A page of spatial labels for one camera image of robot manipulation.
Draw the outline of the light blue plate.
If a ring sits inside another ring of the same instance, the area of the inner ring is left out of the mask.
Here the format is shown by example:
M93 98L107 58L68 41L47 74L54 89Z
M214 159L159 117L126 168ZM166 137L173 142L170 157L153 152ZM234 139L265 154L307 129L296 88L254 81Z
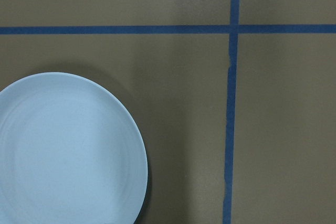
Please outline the light blue plate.
M1 223L134 223L147 184L140 131L102 86L46 72L1 91Z

